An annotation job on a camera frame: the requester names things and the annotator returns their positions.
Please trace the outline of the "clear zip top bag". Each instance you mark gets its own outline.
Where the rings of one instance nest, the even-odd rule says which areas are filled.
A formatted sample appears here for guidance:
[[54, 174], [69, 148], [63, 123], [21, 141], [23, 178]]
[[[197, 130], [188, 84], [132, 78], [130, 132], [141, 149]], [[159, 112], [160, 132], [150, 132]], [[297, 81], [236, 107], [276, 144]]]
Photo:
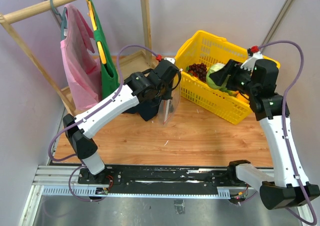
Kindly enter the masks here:
[[174, 87], [174, 89], [171, 91], [171, 98], [162, 100], [159, 105], [157, 119], [161, 126], [166, 126], [173, 119], [178, 109], [181, 100], [182, 71], [183, 70], [180, 69], [173, 80], [172, 87]]

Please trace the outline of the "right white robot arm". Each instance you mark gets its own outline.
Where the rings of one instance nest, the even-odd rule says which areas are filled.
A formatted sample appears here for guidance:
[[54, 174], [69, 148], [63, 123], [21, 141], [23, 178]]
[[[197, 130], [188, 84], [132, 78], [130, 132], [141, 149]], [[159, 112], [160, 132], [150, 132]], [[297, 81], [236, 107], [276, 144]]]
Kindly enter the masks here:
[[259, 192], [264, 206], [271, 209], [302, 206], [320, 195], [319, 186], [306, 176], [290, 131], [290, 112], [282, 95], [275, 92], [279, 70], [274, 61], [258, 59], [250, 69], [229, 60], [216, 63], [208, 77], [217, 86], [245, 93], [256, 120], [263, 129], [272, 157], [270, 177], [246, 160], [230, 163], [226, 179], [233, 186], [246, 182]]

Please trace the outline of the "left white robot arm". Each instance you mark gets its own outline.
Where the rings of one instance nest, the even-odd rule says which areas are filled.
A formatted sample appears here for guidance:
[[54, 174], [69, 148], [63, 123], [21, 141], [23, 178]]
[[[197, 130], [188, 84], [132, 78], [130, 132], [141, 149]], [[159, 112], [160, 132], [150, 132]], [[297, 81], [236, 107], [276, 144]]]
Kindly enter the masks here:
[[77, 158], [88, 168], [91, 180], [100, 184], [107, 178], [105, 164], [93, 140], [96, 133], [131, 108], [146, 106], [150, 109], [155, 102], [171, 99], [175, 77], [181, 77], [175, 59], [165, 57], [154, 69], [132, 73], [115, 92], [89, 110], [63, 118], [66, 138]]

